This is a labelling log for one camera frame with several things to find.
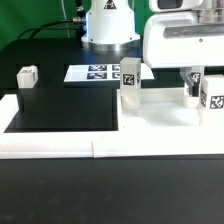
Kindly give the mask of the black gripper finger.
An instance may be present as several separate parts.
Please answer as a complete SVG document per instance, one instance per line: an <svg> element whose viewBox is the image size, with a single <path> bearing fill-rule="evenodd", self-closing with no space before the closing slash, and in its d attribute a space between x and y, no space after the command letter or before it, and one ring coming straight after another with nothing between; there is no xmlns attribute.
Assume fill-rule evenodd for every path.
<svg viewBox="0 0 224 224"><path fill-rule="evenodd" d="M180 76L188 86L188 94L192 97L198 96L198 73L192 68L181 68Z"/></svg>

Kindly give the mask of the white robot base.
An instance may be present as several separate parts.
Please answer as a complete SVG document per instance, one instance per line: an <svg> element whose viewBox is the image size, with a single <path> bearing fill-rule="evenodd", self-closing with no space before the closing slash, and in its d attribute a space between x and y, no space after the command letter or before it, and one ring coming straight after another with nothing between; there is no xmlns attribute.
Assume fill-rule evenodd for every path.
<svg viewBox="0 0 224 224"><path fill-rule="evenodd" d="M83 48L107 52L138 46L140 35L128 0L91 0L81 42Z"/></svg>

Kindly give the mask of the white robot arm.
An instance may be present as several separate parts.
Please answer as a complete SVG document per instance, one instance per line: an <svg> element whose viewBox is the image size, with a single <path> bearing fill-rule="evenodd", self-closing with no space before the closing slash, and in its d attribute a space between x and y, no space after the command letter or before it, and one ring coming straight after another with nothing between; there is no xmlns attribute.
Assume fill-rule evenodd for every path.
<svg viewBox="0 0 224 224"><path fill-rule="evenodd" d="M151 68L179 68L197 96L205 67L224 66L224 0L149 0L143 60Z"/></svg>

